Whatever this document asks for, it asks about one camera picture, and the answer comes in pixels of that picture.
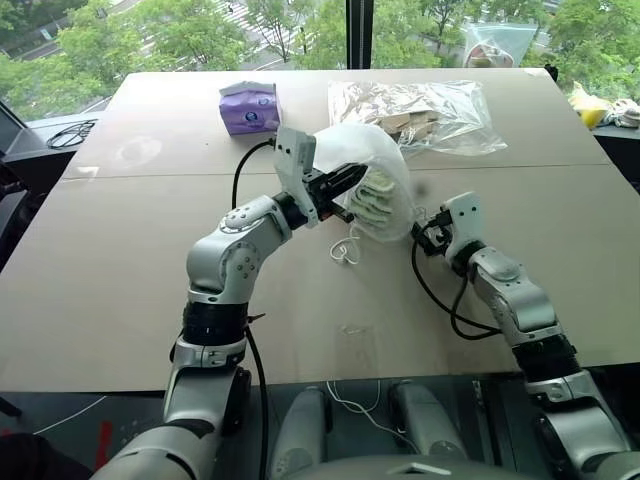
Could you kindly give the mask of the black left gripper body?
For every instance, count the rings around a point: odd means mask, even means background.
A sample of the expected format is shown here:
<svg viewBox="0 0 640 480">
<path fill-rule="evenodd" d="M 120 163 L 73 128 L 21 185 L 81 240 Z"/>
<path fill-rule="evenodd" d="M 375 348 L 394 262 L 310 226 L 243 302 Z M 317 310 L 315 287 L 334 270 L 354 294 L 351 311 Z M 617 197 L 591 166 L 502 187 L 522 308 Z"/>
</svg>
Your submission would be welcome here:
<svg viewBox="0 0 640 480">
<path fill-rule="evenodd" d="M 304 187 L 320 221 L 325 221 L 334 214 L 334 180 L 333 173 L 324 173 L 318 169 L 313 169 L 303 177 Z"/>
</svg>

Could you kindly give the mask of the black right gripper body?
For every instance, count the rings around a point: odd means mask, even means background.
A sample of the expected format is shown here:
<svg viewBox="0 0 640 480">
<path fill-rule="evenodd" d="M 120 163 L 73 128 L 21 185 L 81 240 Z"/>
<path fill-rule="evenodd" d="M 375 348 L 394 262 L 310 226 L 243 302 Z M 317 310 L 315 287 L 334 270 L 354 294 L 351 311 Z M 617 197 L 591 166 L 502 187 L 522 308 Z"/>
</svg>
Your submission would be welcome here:
<svg viewBox="0 0 640 480">
<path fill-rule="evenodd" d="M 431 240 L 431 253 L 427 256 L 444 256 L 452 242 L 451 220 L 446 216 L 446 225 L 440 230 L 427 230 L 426 234 Z"/>
</svg>

